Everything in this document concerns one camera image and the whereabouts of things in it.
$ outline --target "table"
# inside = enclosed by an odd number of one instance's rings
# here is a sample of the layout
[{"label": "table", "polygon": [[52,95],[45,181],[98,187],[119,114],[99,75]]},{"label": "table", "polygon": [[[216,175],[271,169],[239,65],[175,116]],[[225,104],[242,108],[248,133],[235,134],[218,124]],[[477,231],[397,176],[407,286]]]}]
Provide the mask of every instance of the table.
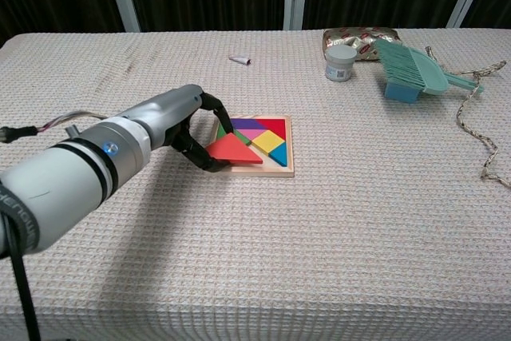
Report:
[{"label": "table", "polygon": [[[398,32],[453,71],[511,58],[508,30]],[[378,62],[328,81],[322,34],[26,34],[4,45],[2,125],[112,115],[188,83],[231,114],[292,119],[294,178],[219,177],[159,149],[26,256],[45,339],[509,339],[511,191],[480,178],[489,151],[455,121],[467,92],[385,99]],[[499,145],[493,169],[511,177],[511,66],[483,84],[464,118]],[[192,135],[206,144],[213,122],[198,112]],[[64,138],[55,128],[0,146],[0,171]],[[0,339],[26,339],[9,260],[0,280]]]}]

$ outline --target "blue triangle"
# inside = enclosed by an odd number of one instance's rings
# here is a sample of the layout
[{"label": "blue triangle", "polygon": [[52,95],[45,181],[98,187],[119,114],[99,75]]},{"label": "blue triangle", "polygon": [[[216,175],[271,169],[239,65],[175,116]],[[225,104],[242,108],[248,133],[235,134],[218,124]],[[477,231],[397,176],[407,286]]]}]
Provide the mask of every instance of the blue triangle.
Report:
[{"label": "blue triangle", "polygon": [[283,167],[287,167],[287,147],[286,142],[279,145],[277,148],[272,150],[269,153],[269,157],[282,165]]}]

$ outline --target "twine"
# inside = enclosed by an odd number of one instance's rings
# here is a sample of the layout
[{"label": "twine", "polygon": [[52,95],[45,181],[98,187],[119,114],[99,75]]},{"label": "twine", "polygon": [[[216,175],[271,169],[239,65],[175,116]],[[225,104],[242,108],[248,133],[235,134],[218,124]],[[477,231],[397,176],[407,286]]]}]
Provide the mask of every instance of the twine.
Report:
[{"label": "twine", "polygon": [[[431,57],[433,60],[438,62],[438,59],[434,56],[433,50],[430,46],[426,47],[426,53],[429,57]],[[493,142],[492,139],[490,139],[487,136],[481,135],[474,129],[470,128],[461,118],[461,114],[463,113],[463,109],[468,105],[470,99],[472,96],[479,90],[481,78],[484,76],[488,76],[491,73],[497,72],[499,69],[501,69],[506,64],[506,61],[500,61],[498,63],[492,64],[488,67],[485,67],[483,69],[477,69],[477,70],[470,70],[470,71],[461,71],[461,72],[452,72],[453,75],[466,75],[466,74],[472,74],[473,80],[476,83],[475,88],[469,93],[469,95],[466,97],[466,99],[462,102],[460,105],[460,108],[458,109],[458,112],[456,113],[456,121],[458,122],[458,125],[467,133],[481,141],[483,144],[485,144],[487,147],[489,147],[490,155],[488,156],[488,159],[485,161],[485,163],[482,166],[481,171],[481,179],[488,179],[488,180],[495,180],[502,185],[504,185],[507,188],[511,188],[511,182],[508,180],[498,176],[495,173],[491,173],[489,171],[489,167],[492,164],[493,159],[498,153],[498,147]]]}]

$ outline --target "tangram piece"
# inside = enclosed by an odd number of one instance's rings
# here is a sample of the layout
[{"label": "tangram piece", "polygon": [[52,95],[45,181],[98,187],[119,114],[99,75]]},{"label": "tangram piece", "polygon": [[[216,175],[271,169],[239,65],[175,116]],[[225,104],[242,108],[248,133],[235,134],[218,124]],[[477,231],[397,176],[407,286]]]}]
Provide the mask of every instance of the tangram piece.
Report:
[{"label": "tangram piece", "polygon": [[235,129],[265,129],[256,119],[231,119]]},{"label": "tangram piece", "polygon": [[209,155],[233,164],[262,164],[254,151],[248,148],[234,133],[228,133],[206,147]]},{"label": "tangram piece", "polygon": [[[225,130],[224,130],[224,127],[222,127],[222,125],[219,125],[218,126],[218,133],[216,134],[216,139],[220,139],[221,137],[224,137],[225,136]],[[240,131],[238,131],[237,129],[234,130],[234,134],[245,144],[245,145],[249,145],[250,144],[250,139],[246,136],[244,136]]]},{"label": "tangram piece", "polygon": [[284,119],[257,119],[257,122],[270,129],[275,135],[286,140],[286,121]]},{"label": "tangram piece", "polygon": [[270,130],[264,131],[264,133],[252,140],[252,144],[266,156],[268,156],[273,149],[277,148],[282,143],[284,143],[284,140]]},{"label": "tangram piece", "polygon": [[238,129],[237,131],[247,139],[252,140],[258,137],[261,133],[264,133],[266,129]]},{"label": "tangram piece", "polygon": [[275,160],[277,163],[282,165],[283,167],[287,167],[287,148],[286,143],[282,143],[277,148],[272,150],[269,154],[269,157]]}]

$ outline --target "red tangram piece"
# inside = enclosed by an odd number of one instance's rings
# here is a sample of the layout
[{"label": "red tangram piece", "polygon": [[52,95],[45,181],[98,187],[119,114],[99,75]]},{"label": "red tangram piece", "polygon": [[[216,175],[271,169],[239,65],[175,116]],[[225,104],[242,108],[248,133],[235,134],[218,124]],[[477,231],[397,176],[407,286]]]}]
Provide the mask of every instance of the red tangram piece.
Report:
[{"label": "red tangram piece", "polygon": [[209,155],[233,164],[262,164],[257,154],[248,148],[234,133],[228,133],[206,147]]},{"label": "red tangram piece", "polygon": [[284,119],[256,119],[266,129],[270,129],[275,135],[286,140],[286,121]]}]

